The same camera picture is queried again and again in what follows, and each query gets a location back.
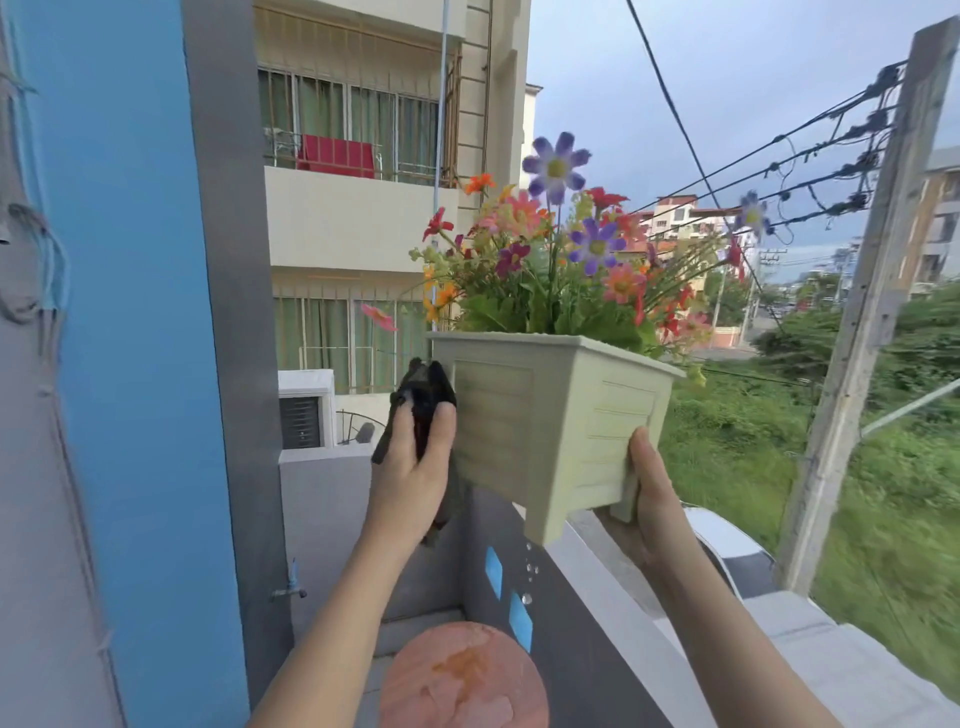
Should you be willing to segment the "person's left hand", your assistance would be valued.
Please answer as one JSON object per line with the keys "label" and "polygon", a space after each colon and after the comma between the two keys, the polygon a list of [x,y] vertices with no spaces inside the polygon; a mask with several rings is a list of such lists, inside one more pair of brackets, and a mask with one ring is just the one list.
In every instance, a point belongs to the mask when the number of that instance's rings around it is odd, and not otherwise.
{"label": "person's left hand", "polygon": [[390,446],[373,467],[364,535],[387,552],[408,558],[424,539],[446,491],[450,459],[416,457],[412,408],[405,403],[393,421]]}

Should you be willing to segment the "person's right hand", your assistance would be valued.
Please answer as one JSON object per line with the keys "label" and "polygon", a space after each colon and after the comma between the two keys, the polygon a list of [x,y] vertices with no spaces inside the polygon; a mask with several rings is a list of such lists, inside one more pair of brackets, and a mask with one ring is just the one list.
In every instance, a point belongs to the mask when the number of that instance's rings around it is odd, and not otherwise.
{"label": "person's right hand", "polygon": [[640,569],[646,576],[677,570],[699,552],[680,499],[665,468],[665,491],[641,491],[637,483],[635,518]]}

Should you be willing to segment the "dark cleaning cloth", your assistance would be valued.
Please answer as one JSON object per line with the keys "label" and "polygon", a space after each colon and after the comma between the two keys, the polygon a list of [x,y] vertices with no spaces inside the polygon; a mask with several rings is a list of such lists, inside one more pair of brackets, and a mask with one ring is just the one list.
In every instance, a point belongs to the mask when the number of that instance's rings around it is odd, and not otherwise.
{"label": "dark cleaning cloth", "polygon": [[[389,451],[397,411],[405,404],[410,404],[412,408],[415,457],[421,460],[426,452],[436,408],[441,403],[449,403],[453,407],[457,405],[454,388],[444,367],[436,360],[412,358],[397,389],[390,394],[389,418],[370,462],[377,466],[382,464]],[[469,491],[470,486],[458,472],[454,454],[450,454],[445,491],[437,515],[420,542],[422,546],[430,549],[437,546],[444,529],[464,510]]]}

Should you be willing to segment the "cream plastic planter box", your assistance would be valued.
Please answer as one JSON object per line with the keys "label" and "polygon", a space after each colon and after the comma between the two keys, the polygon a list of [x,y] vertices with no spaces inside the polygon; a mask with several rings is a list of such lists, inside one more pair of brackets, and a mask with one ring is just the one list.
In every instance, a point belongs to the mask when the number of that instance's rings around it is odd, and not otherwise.
{"label": "cream plastic planter box", "polygon": [[547,546],[570,513],[609,508],[630,524],[639,484],[629,441],[655,445],[681,369],[573,335],[434,332],[431,353],[455,391],[459,481],[524,509]]}

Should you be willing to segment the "person's left forearm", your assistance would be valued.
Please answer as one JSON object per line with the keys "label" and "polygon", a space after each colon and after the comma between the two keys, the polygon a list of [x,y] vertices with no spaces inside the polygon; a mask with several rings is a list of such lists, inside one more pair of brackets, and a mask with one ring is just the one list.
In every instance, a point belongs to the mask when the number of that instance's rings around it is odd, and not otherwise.
{"label": "person's left forearm", "polygon": [[379,625],[423,535],[366,527],[328,601],[245,728],[353,728]]}

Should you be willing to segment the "person's right forearm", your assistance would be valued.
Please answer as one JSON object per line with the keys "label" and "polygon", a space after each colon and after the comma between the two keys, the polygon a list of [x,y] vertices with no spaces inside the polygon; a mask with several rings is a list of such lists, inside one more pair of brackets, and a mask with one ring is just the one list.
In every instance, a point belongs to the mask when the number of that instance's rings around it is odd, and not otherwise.
{"label": "person's right forearm", "polygon": [[723,583],[685,518],[642,567],[718,728],[842,728]]}

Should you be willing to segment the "white car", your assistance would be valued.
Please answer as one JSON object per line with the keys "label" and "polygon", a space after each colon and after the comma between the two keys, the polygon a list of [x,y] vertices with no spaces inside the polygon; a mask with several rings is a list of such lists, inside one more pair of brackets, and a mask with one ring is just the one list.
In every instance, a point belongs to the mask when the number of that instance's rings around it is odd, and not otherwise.
{"label": "white car", "polygon": [[708,560],[738,600],[778,590],[775,560],[763,546],[710,509],[689,503],[681,507]]}

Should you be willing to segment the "white air conditioner unit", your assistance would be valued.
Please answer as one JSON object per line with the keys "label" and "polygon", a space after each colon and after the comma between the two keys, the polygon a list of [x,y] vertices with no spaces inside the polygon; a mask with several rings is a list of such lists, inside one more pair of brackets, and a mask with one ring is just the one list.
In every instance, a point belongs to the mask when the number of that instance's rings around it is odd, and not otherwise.
{"label": "white air conditioner unit", "polygon": [[335,378],[330,369],[279,370],[282,449],[330,449],[337,445]]}

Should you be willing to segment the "colourful artificial flowers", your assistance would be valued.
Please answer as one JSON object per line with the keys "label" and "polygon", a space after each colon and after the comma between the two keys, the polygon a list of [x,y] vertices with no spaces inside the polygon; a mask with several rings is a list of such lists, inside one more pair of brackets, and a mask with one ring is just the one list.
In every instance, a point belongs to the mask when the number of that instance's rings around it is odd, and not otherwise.
{"label": "colourful artificial flowers", "polygon": [[438,209],[421,245],[430,324],[456,332],[582,336],[649,358],[687,366],[712,327],[695,282],[714,271],[746,273],[744,238],[774,233],[767,203],[744,195],[720,233],[680,238],[666,257],[639,240],[641,216],[626,198],[587,188],[592,158],[574,133],[539,136],[522,160],[525,187],[506,185],[483,201],[466,234]]}

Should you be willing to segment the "distant utility pole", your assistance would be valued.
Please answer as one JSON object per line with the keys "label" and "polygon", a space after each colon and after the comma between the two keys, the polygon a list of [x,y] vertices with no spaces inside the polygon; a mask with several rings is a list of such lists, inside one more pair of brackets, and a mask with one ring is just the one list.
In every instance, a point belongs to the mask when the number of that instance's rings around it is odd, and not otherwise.
{"label": "distant utility pole", "polygon": [[765,267],[780,265],[782,258],[786,255],[785,246],[754,248],[746,255],[750,292],[739,328],[738,348],[750,348],[757,337],[781,326],[782,317],[778,313],[778,307],[767,299],[767,294],[764,292],[763,270]]}

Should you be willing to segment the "metal water tap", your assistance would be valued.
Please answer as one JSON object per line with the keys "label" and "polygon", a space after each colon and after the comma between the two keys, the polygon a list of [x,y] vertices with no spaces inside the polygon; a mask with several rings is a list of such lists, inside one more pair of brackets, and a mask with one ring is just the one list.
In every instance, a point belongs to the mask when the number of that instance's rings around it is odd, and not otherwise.
{"label": "metal water tap", "polygon": [[270,602],[298,598],[306,599],[307,590],[303,587],[299,577],[299,565],[297,558],[293,558],[288,564],[287,583],[284,588],[274,589],[269,596]]}

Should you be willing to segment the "beige apartment building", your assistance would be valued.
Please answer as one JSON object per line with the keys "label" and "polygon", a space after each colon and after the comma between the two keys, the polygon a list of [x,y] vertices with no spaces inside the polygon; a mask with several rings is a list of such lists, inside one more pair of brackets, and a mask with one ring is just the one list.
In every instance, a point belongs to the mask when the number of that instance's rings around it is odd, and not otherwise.
{"label": "beige apartment building", "polygon": [[[486,192],[526,185],[533,0],[450,0],[439,208],[451,237]],[[261,127],[383,144],[435,166],[443,0],[253,0]],[[337,441],[381,429],[408,360],[426,354],[433,216],[421,185],[265,165],[279,370],[330,369]]]}

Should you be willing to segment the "distant orange buildings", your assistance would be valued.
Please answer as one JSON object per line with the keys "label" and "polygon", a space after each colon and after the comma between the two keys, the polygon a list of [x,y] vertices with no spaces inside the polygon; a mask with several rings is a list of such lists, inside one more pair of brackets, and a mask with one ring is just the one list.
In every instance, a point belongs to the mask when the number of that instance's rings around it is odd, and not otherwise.
{"label": "distant orange buildings", "polygon": [[699,240],[726,237],[740,213],[738,206],[703,206],[695,195],[658,198],[640,212],[640,240]]}

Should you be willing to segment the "metal balcony railing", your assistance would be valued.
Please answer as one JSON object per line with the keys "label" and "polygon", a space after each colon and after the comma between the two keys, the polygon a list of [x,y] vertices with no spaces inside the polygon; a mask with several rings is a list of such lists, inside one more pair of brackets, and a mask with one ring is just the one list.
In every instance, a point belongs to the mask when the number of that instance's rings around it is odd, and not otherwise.
{"label": "metal balcony railing", "polygon": [[[264,164],[273,168],[296,169],[297,153],[303,133],[280,127],[262,128],[262,159]],[[374,146],[377,173],[375,178],[386,182],[410,185],[430,186],[434,182],[434,166],[417,161],[403,161],[398,153],[387,149],[383,144]]]}

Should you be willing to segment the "concrete utility pole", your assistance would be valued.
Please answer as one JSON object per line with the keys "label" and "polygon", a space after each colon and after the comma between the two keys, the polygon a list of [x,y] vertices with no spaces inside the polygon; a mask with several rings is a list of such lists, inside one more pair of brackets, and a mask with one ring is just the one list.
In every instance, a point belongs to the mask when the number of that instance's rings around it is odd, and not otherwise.
{"label": "concrete utility pole", "polygon": [[897,277],[906,255],[923,175],[942,115],[960,16],[914,34],[851,291],[843,308],[807,447],[798,460],[776,551],[778,587],[806,599],[859,441],[860,418],[881,348],[906,293]]}

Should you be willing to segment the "red hanging towel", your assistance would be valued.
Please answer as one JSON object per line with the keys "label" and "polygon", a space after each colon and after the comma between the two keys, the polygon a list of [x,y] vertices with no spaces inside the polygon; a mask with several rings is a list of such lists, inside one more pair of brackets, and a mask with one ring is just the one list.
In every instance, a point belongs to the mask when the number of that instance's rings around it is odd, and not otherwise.
{"label": "red hanging towel", "polygon": [[296,154],[295,169],[374,179],[378,173],[375,146],[369,142],[303,134]]}

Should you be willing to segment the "grey drainpipe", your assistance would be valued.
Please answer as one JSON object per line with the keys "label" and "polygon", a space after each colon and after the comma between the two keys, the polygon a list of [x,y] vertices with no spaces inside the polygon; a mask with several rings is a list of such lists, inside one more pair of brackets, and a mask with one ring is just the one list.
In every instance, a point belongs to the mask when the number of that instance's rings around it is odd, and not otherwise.
{"label": "grey drainpipe", "polygon": [[442,0],[440,25],[440,52],[439,52],[439,91],[438,116],[436,125],[434,183],[432,193],[431,215],[438,213],[440,208],[440,186],[443,176],[443,161],[445,151],[447,85],[448,85],[448,45],[450,30],[450,0]]}

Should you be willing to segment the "bundle of overhead power lines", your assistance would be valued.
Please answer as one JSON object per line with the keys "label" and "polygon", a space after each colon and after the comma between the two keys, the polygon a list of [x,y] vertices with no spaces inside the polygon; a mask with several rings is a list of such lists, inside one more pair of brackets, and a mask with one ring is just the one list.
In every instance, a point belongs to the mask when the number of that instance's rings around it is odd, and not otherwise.
{"label": "bundle of overhead power lines", "polygon": [[882,66],[852,95],[722,164],[698,165],[693,181],[666,197],[695,195],[719,208],[759,210],[769,233],[868,207],[891,139],[905,60]]}

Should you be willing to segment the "grey balconied building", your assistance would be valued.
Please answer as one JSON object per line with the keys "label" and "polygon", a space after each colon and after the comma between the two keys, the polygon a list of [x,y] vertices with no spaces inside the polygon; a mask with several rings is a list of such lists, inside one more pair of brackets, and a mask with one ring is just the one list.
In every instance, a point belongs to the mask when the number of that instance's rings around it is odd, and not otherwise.
{"label": "grey balconied building", "polygon": [[930,153],[899,271],[909,300],[960,281],[960,144]]}

